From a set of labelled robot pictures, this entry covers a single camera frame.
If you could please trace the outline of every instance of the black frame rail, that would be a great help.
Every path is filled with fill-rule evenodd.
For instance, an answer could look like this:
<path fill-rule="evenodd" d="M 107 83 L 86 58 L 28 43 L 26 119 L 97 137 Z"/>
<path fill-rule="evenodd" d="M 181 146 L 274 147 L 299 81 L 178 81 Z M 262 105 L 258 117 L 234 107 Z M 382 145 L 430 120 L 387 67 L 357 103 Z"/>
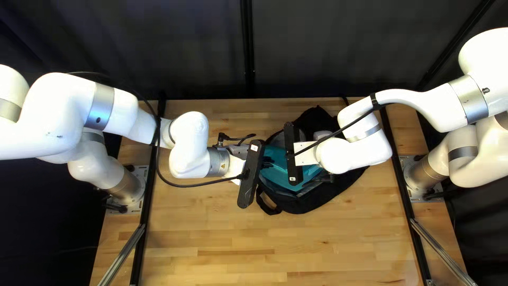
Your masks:
<path fill-rule="evenodd" d="M 166 111 L 166 94 L 159 93 L 159 99 L 157 104 L 157 115 L 159 117 L 164 116 Z M 139 285 L 141 279 L 141 269 L 143 267 L 143 254 L 145 252 L 146 246 L 146 236 L 148 235 L 148 218 L 150 216 L 150 208 L 152 205 L 152 194 L 153 194 L 153 185 L 155 183 L 155 176 L 157 172 L 155 171 L 155 164 L 157 164 L 157 146 L 152 146 L 152 150 L 150 153 L 150 165 L 148 169 L 148 179 L 146 180 L 145 187 L 145 196 L 143 199 L 143 209 L 141 210 L 141 218 L 139 224 L 146 225 L 145 232 L 140 237 L 138 243 L 136 244 L 136 251 L 134 252 L 134 261 L 132 264 L 131 271 L 131 283 L 130 285 Z"/>

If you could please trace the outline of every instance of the metal frame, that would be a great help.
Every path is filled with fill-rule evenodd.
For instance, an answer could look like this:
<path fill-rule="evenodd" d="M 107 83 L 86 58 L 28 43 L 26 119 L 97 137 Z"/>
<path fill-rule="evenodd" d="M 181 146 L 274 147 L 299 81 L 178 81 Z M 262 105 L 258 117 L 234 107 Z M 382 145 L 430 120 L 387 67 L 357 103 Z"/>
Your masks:
<path fill-rule="evenodd" d="M 166 96 L 164 93 L 159 94 L 159 100 L 157 105 L 157 115 L 162 117 L 166 111 Z M 150 216 L 150 207 L 152 204 L 152 193 L 153 193 L 153 185 L 155 182 L 155 164 L 157 163 L 157 147 L 153 146 L 150 154 L 150 167 L 148 169 L 148 180 L 146 182 L 145 195 L 143 201 L 143 209 L 141 210 L 141 218 L 140 224 L 148 225 L 148 218 Z M 141 238 L 139 239 L 136 245 L 136 252 L 134 252 L 134 261 L 132 264 L 131 271 L 131 283 L 130 285 L 139 285 L 141 278 L 141 268 L 143 266 L 143 254 L 145 252 L 146 246 L 146 233 L 147 230 L 143 233 Z"/>
<path fill-rule="evenodd" d="M 421 226 L 415 219 L 411 219 L 411 227 L 422 237 L 432 249 L 436 252 L 439 258 L 444 262 L 448 269 L 466 286 L 478 286 L 469 275 L 467 275 L 460 266 L 451 258 L 446 250 L 428 233 L 428 231 Z"/>
<path fill-rule="evenodd" d="M 474 25 L 481 19 L 481 17 L 485 14 L 485 12 L 491 7 L 492 3 L 495 0 L 482 0 L 480 4 L 475 8 L 472 14 L 468 17 L 468 19 L 464 22 L 459 29 L 458 33 L 453 37 L 450 43 L 446 46 L 431 68 L 425 73 L 425 75 L 420 80 L 417 85 L 417 89 L 423 88 L 438 72 L 438 70 L 443 66 L 443 64 L 448 60 L 453 51 L 458 47 L 459 43 L 464 39 L 464 37 L 471 31 Z M 240 13 L 241 13 L 241 23 L 242 23 L 242 40 L 243 40 L 243 52 L 244 52 L 244 64 L 245 64 L 245 89 L 247 96 L 255 97 L 256 95 L 256 74 L 255 74 L 255 58 L 254 58 L 254 36 L 253 36 L 253 21 L 252 21 L 252 0 L 240 0 Z M 165 107 L 166 107 L 165 97 L 164 99 L 159 99 L 158 104 L 158 114 L 160 116 L 164 115 Z M 393 149 L 392 163 L 395 171 L 395 175 L 397 178 L 397 183 L 399 185 L 399 191 L 402 199 L 402 204 L 404 207 L 405 216 L 407 219 L 409 232 L 411 236 L 411 240 L 415 249 L 415 254 L 417 257 L 417 261 L 420 267 L 421 277 L 423 279 L 424 284 L 428 284 L 430 280 L 430 273 L 427 265 L 427 261 L 425 259 L 425 253 L 423 251 L 422 242 L 420 239 L 419 233 L 411 227 L 411 221 L 414 221 L 415 214 L 411 207 L 411 202 L 409 197 L 407 196 L 406 184 L 404 180 L 404 175 L 402 168 L 399 163 L 398 153 L 396 150 L 395 140 L 393 138 L 393 133 L 390 128 L 390 121 L 388 118 L 388 114 L 386 110 L 380 110 L 382 123 L 384 126 L 384 131 L 386 137 Z M 156 147 L 152 147 L 152 152 L 150 156 L 150 169 L 148 173 L 148 181 L 146 184 L 145 190 L 145 202 L 144 207 L 141 213 L 140 225 L 146 225 L 148 223 L 148 217 L 150 212 L 151 205 L 151 197 L 153 192 L 153 183 L 155 179 L 155 163 L 156 163 Z M 141 277 L 141 268 L 143 263 L 143 253 L 146 245 L 146 230 L 139 237 L 139 241 L 136 245 L 136 252 L 134 255 L 134 262 L 131 272 L 131 286 L 135 286 L 139 284 Z"/>
<path fill-rule="evenodd" d="M 138 228 L 134 231 L 132 236 L 127 240 L 127 243 L 123 246 L 122 250 L 120 250 L 120 253 L 115 258 L 111 266 L 108 268 L 104 276 L 102 277 L 101 281 L 98 286 L 107 286 L 113 282 L 113 279 L 115 278 L 116 273 L 120 270 L 120 267 L 123 265 L 127 257 L 129 256 L 129 253 L 131 253 L 134 246 L 137 245 L 139 239 L 146 233 L 145 230 L 146 225 L 140 224 Z"/>
<path fill-rule="evenodd" d="M 404 172 L 400 166 L 397 144 L 395 143 L 395 138 L 393 137 L 392 128 L 390 127 L 390 120 L 388 119 L 388 113 L 386 112 L 386 109 L 381 109 L 379 113 L 381 113 L 381 122 L 383 123 L 383 130 L 385 132 L 386 138 L 388 139 L 390 146 L 392 146 L 392 164 L 395 171 L 395 177 L 397 178 L 397 184 L 399 185 L 400 198 L 402 200 L 404 214 L 406 216 L 407 225 L 409 227 L 411 242 L 413 243 L 413 247 L 415 249 L 416 260 L 418 261 L 418 266 L 420 267 L 420 276 L 422 277 L 423 283 L 426 284 L 426 281 L 430 279 L 429 266 L 427 265 L 427 259 L 425 258 L 425 252 L 423 250 L 420 236 L 410 227 L 410 220 L 415 218 L 415 213 L 413 212 L 411 206 L 411 200 L 407 195 L 406 181 L 404 179 Z"/>

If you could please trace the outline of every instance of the black backpack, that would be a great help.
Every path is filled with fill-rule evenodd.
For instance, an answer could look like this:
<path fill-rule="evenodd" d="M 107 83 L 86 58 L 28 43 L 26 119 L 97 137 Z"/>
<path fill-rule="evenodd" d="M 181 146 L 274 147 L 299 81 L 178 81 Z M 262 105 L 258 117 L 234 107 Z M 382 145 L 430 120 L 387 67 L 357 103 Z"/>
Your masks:
<path fill-rule="evenodd" d="M 305 138 L 312 138 L 316 131 L 328 130 L 333 132 L 339 129 L 337 117 L 331 117 L 320 106 L 306 110 L 293 121 L 293 125 L 303 131 Z M 280 130 L 270 136 L 266 140 L 266 144 L 269 145 L 282 131 Z M 326 204 L 345 191 L 366 169 L 367 167 L 363 167 L 335 175 L 333 182 L 322 182 L 311 190 L 299 193 L 260 178 L 256 189 L 256 202 L 269 215 L 279 214 L 282 211 L 292 214 L 304 214 Z M 270 207 L 269 205 L 272 205 L 272 203 L 267 204 L 263 200 L 264 195 L 268 196 L 276 204 L 276 207 Z"/>

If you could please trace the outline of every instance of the silver joint ring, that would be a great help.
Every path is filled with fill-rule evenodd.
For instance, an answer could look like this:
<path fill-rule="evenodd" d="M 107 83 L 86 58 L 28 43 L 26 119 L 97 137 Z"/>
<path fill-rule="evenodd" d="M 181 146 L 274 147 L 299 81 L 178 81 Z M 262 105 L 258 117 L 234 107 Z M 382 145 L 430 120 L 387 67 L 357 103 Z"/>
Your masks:
<path fill-rule="evenodd" d="M 496 121 L 501 125 L 502 128 L 508 130 L 508 111 L 503 111 L 494 115 Z"/>
<path fill-rule="evenodd" d="M 0 117 L 16 123 L 18 122 L 20 113 L 21 107 L 16 103 L 0 98 Z"/>
<path fill-rule="evenodd" d="M 206 177 L 222 177 L 229 168 L 229 152 L 225 147 L 208 147 L 210 169 Z"/>
<path fill-rule="evenodd" d="M 466 113 L 467 123 L 471 124 L 489 117 L 489 109 L 482 91 L 468 74 L 449 82 L 457 94 L 460 104 Z"/>
<path fill-rule="evenodd" d="M 378 132 L 379 130 L 381 129 L 381 126 L 379 126 L 379 124 L 377 124 L 376 126 L 370 128 L 369 130 L 365 131 L 365 132 L 362 132 L 361 134 L 359 135 L 356 135 L 356 136 L 353 136 L 353 137 L 349 137 L 349 138 L 346 138 L 346 140 L 349 142 L 349 143 L 353 143 L 353 142 L 356 142 L 356 141 L 359 141 L 359 140 L 362 140 L 362 139 L 365 139 L 369 136 L 371 136 L 372 134 Z"/>
<path fill-rule="evenodd" d="M 448 152 L 448 162 L 462 157 L 476 157 L 478 155 L 478 147 L 464 146 Z"/>
<path fill-rule="evenodd" d="M 105 144 L 104 137 L 100 136 L 97 133 L 93 133 L 93 132 L 83 132 L 81 134 L 81 142 L 86 142 L 86 141 L 95 141 L 95 142 L 101 143 L 102 145 Z"/>
<path fill-rule="evenodd" d="M 113 110 L 114 99 L 114 88 L 96 83 L 92 107 L 90 108 L 90 113 L 88 113 L 85 127 L 101 131 L 104 130 L 111 116 L 111 110 Z"/>

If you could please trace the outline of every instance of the black cable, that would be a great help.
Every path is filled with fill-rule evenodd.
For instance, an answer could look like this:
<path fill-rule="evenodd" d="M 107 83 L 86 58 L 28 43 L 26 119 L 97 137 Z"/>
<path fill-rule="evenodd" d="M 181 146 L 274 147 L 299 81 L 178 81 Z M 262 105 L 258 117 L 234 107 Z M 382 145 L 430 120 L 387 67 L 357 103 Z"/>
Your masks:
<path fill-rule="evenodd" d="M 325 137 L 323 137 L 323 138 L 319 139 L 318 141 L 316 141 L 316 142 L 312 143 L 311 145 L 309 145 L 309 146 L 307 146 L 307 147 L 303 148 L 302 150 L 300 150 L 300 151 L 296 152 L 296 153 L 295 153 L 295 154 L 293 154 L 293 155 L 291 155 L 291 154 L 290 154 L 290 155 L 288 155 L 288 158 L 294 158 L 294 157 L 296 157 L 297 155 L 300 155 L 300 154 L 302 154 L 303 152 L 305 152 L 305 151 L 307 151 L 307 150 L 309 150 L 309 149 L 312 149 L 314 146 L 317 146 L 317 145 L 321 144 L 322 142 L 324 142 L 324 141 L 326 141 L 326 140 L 328 140 L 328 139 L 330 139 L 330 138 L 332 138 L 332 137 L 335 137 L 335 136 L 336 136 L 336 135 L 338 135 L 338 134 L 341 134 L 341 133 L 342 133 L 345 129 L 347 129 L 347 128 L 351 127 L 351 126 L 352 126 L 353 124 L 355 124 L 356 122 L 358 122 L 358 121 L 360 121 L 360 120 L 364 119 L 367 115 L 371 114 L 373 111 L 374 111 L 374 108 L 371 108 L 369 111 L 365 112 L 365 113 L 364 113 L 364 114 L 362 114 L 360 117 L 356 118 L 356 119 L 355 119 L 355 120 L 353 120 L 351 123 L 349 123 L 349 124 L 347 124 L 346 126 L 344 126 L 344 127 L 340 128 L 339 130 L 337 130 L 337 131 L 333 132 L 332 134 L 330 134 L 330 135 L 328 135 L 328 136 L 325 136 Z"/>
<path fill-rule="evenodd" d="M 345 95 L 339 95 L 339 97 L 342 98 L 346 106 L 349 106 L 349 100 L 347 100 L 347 97 Z"/>
<path fill-rule="evenodd" d="M 106 78 L 111 78 L 109 75 L 107 74 L 103 74 L 103 73 L 99 73 L 99 72 L 85 72 L 85 71 L 79 71 L 79 72 L 72 72 L 72 73 L 68 73 L 68 74 L 72 74 L 72 75 L 76 75 L 76 74 L 95 74 L 95 75 L 99 75 L 99 76 L 102 76 L 102 77 L 106 77 Z M 133 88 L 129 87 L 128 85 L 125 85 L 127 87 L 127 89 L 133 93 L 135 96 L 137 96 L 138 98 L 141 98 L 141 100 L 143 100 L 143 102 L 148 106 L 148 108 L 150 109 L 150 112 L 152 113 L 152 116 L 153 118 L 155 119 L 155 134 L 153 136 L 156 136 L 157 137 L 157 141 L 156 141 L 156 144 L 157 144 L 157 157 L 156 157 L 156 162 L 155 162 L 155 171 L 157 172 L 157 175 L 159 176 L 159 178 L 166 184 L 172 186 L 172 187 L 177 187 L 177 188 L 193 188 L 193 187 L 200 187 L 200 186 L 206 186 L 206 185 L 211 185 L 211 184 L 216 184 L 216 183 L 220 183 L 220 182 L 225 182 L 225 181 L 230 181 L 230 180 L 234 180 L 234 179 L 242 179 L 244 177 L 244 173 L 241 173 L 237 176 L 234 176 L 234 177 L 229 177 L 229 178 L 224 178 L 224 179 L 219 179 L 219 180 L 213 180 L 213 181 L 208 181 L 208 182 L 204 182 L 204 183 L 198 183 L 198 184 L 190 184 L 190 185 L 180 185 L 180 184 L 175 184 L 175 183 L 172 183 L 168 180 L 166 180 L 166 178 L 164 178 L 164 176 L 161 174 L 161 170 L 159 169 L 159 158 L 160 158 L 160 148 L 161 148 L 161 118 L 157 115 L 157 113 L 155 112 L 155 110 L 153 109 L 152 105 L 148 102 L 148 100 L 146 100 L 146 98 L 144 96 L 142 96 L 140 93 L 138 93 L 136 90 L 134 90 Z"/>

